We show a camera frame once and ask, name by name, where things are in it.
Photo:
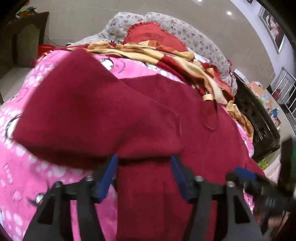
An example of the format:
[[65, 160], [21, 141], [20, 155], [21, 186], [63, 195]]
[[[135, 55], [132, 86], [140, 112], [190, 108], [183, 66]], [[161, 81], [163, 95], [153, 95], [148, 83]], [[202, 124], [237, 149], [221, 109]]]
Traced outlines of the framed wall picture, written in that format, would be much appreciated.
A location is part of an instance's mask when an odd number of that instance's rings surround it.
[[279, 54], [283, 46], [283, 42], [285, 41], [285, 34], [283, 30], [281, 29], [274, 16], [264, 7], [261, 7], [258, 16], [267, 29], [267, 32], [272, 39], [276, 52]]

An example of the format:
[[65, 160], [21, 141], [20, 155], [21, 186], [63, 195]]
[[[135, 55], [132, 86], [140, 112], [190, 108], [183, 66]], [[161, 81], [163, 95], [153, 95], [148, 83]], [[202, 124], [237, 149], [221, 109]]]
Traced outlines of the red plastic bucket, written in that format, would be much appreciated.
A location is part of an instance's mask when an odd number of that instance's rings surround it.
[[48, 53], [49, 51], [55, 50], [56, 46], [48, 44], [40, 44], [38, 46], [38, 57], [41, 57], [43, 54]]

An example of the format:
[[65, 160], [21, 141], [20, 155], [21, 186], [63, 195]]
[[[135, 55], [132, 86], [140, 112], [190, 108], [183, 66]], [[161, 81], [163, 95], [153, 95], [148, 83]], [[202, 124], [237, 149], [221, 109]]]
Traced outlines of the pink penguin quilt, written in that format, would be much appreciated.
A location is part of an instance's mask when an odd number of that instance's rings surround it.
[[[11, 135], [30, 96], [42, 80], [68, 56], [54, 51], [25, 77], [17, 95], [1, 109], [1, 218], [13, 240], [22, 240], [48, 186], [79, 181], [85, 171], [43, 161]], [[96, 57], [111, 74], [151, 97], [179, 117], [185, 149], [182, 162], [208, 181], [222, 184], [236, 167], [257, 172], [247, 136], [221, 105], [214, 130], [201, 122], [202, 99], [179, 78], [157, 66], [136, 60]], [[109, 189], [98, 205], [107, 240], [180, 240], [191, 208], [178, 193], [169, 163], [143, 162], [120, 167], [118, 188]]]

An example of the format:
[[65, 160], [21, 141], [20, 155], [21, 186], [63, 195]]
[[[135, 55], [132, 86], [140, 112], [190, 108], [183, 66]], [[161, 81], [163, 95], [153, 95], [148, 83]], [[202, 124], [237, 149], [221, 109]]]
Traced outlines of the red yellow checked blanket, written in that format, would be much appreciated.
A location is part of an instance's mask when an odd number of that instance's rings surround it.
[[242, 126], [248, 138], [253, 140], [253, 126], [234, 103], [234, 96], [229, 86], [220, 78], [216, 66], [196, 60], [193, 52], [179, 52], [171, 47], [158, 45], [156, 41], [127, 44], [98, 41], [88, 45], [67, 47], [66, 50], [73, 51], [78, 48], [91, 54], [123, 57], [168, 70], [182, 82], [195, 88], [201, 96], [212, 95], [214, 100], [225, 106], [230, 116]]

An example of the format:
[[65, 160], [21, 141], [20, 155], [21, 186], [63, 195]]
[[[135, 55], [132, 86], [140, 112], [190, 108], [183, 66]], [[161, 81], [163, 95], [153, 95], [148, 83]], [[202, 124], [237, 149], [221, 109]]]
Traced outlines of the dark wooden headboard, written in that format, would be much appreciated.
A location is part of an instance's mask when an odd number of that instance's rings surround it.
[[259, 162], [280, 149], [280, 134], [259, 98], [237, 74], [234, 76], [238, 86], [234, 103], [253, 126], [254, 154], [252, 158]]

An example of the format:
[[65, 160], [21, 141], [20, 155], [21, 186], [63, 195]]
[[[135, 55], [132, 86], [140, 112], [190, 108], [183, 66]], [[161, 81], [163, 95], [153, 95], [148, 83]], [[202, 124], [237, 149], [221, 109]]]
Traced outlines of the dark wooden desk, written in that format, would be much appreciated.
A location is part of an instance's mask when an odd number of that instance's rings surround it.
[[14, 67], [30, 67], [44, 43], [49, 12], [15, 20], [1, 33], [1, 77]]

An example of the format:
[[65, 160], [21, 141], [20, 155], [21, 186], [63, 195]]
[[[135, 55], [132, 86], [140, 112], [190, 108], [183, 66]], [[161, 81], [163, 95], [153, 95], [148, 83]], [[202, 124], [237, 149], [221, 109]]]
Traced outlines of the metal rack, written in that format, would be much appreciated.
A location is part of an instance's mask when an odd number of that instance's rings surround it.
[[271, 95], [280, 105], [295, 133], [295, 77], [282, 67], [271, 89]]

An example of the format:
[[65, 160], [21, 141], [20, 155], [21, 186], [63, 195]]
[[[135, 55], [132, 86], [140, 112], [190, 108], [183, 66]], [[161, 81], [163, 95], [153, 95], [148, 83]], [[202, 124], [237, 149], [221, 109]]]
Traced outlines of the dark red knit garment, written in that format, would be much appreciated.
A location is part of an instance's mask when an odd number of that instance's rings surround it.
[[191, 206], [171, 155], [223, 184], [235, 167], [261, 173], [223, 106], [160, 74], [115, 77], [84, 50], [65, 52], [25, 105], [13, 138], [32, 154], [91, 170], [116, 154], [117, 240], [181, 240]]

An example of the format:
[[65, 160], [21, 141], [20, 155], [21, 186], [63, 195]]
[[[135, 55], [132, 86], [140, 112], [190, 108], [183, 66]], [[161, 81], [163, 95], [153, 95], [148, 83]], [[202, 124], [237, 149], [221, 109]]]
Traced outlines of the red heart pillow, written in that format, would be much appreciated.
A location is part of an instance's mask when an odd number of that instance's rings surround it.
[[144, 41], [153, 41], [150, 46], [165, 46], [173, 48], [179, 52], [187, 51], [186, 45], [176, 36], [162, 29], [157, 22], [141, 22], [132, 25], [128, 31], [123, 44], [140, 43]]

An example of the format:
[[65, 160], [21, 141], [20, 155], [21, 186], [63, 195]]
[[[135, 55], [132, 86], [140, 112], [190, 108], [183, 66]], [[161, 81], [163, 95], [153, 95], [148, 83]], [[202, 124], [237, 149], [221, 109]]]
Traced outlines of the grey floral pillow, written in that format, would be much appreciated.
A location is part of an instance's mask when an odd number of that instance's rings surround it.
[[145, 15], [119, 12], [109, 20], [100, 33], [85, 37], [70, 44], [70, 46], [90, 44], [100, 40], [120, 43], [127, 36], [127, 32], [132, 25], [150, 21], [159, 23], [163, 30], [179, 38], [190, 51], [208, 59], [211, 64], [218, 68], [222, 81], [230, 88], [231, 93], [233, 95], [237, 93], [236, 78], [232, 76], [230, 64], [222, 51], [205, 34], [173, 16], [155, 12], [148, 12]]

